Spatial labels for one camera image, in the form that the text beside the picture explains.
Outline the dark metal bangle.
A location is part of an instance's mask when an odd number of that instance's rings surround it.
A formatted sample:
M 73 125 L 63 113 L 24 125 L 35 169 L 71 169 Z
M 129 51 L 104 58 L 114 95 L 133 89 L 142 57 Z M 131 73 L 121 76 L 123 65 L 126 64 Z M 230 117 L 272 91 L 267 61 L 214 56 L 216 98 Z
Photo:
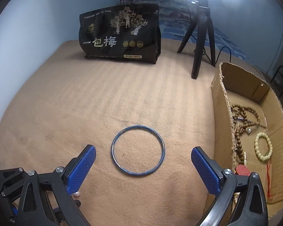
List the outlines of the dark metal bangle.
M 157 130 L 135 124 L 116 134 L 111 143 L 110 155 L 120 173 L 141 178 L 161 170 L 166 157 L 166 144 Z

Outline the red strap wristwatch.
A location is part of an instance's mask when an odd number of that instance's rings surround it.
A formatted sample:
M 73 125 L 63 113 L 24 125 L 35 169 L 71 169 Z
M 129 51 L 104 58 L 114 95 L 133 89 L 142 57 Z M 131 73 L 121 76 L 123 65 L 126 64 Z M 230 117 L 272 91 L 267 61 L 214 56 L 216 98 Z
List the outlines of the red strap wristwatch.
M 235 174 L 237 174 L 239 176 L 249 176 L 251 174 L 251 172 L 249 171 L 249 169 L 245 165 L 239 164 L 235 168 Z

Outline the white pearl earring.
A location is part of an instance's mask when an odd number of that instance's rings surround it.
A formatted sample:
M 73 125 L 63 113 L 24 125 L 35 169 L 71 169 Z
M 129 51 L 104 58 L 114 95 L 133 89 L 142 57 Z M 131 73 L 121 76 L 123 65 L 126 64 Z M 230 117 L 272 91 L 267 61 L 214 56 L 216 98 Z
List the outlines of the white pearl earring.
M 75 197 L 80 196 L 80 192 L 79 192 L 79 191 L 75 192 L 75 193 L 73 194 L 73 196 L 75 196 Z

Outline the cardboard box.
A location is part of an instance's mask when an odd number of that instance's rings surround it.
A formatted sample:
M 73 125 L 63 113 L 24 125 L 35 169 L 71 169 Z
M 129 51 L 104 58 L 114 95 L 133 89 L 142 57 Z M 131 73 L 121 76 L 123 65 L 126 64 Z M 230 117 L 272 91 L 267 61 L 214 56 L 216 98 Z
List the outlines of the cardboard box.
M 259 174 L 267 199 L 269 224 L 283 217 L 283 108 L 275 92 L 262 79 L 240 66 L 223 62 L 211 83 L 215 113 L 214 158 L 224 168 L 235 168 L 242 157 L 249 171 Z M 255 110 L 246 112 L 247 121 L 255 122 L 251 132 L 241 135 L 238 145 L 235 132 L 242 120 L 234 121 L 233 104 Z M 269 136 L 271 157 L 263 162 L 255 151 L 258 133 Z

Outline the black snack bag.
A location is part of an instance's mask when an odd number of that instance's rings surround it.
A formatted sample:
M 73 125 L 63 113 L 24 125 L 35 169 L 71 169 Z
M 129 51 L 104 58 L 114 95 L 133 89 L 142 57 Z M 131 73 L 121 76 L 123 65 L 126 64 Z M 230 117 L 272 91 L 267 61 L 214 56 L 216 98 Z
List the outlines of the black snack bag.
M 79 43 L 87 58 L 155 64 L 161 53 L 159 5 L 129 4 L 81 14 Z

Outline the black tripod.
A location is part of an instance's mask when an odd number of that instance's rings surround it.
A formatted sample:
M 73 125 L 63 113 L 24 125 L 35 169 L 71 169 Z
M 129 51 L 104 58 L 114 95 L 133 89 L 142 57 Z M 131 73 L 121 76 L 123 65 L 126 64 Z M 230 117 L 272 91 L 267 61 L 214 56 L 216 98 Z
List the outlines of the black tripod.
M 215 67 L 216 65 L 216 55 L 215 55 L 215 36 L 214 27 L 211 19 L 211 11 L 208 7 L 208 0 L 193 0 L 196 4 L 196 14 L 193 16 L 188 30 L 177 50 L 177 53 L 181 53 L 188 43 L 192 33 L 197 28 L 197 40 L 194 55 L 194 63 L 191 73 L 192 79 L 197 79 L 201 62 L 202 55 L 205 48 L 205 39 L 208 34 L 208 41 L 210 44 L 210 54 L 211 54 L 211 65 Z

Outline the blue patterned bed sheet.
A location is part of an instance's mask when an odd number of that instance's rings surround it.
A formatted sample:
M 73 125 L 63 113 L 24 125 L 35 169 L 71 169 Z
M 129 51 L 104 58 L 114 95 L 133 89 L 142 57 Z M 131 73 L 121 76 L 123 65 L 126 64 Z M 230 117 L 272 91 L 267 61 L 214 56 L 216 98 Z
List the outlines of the blue patterned bed sheet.
M 182 41 L 189 25 L 188 9 L 160 7 L 159 27 L 162 38 Z M 249 61 L 244 52 L 217 27 L 214 27 L 214 38 L 216 50 L 221 50 L 243 61 Z

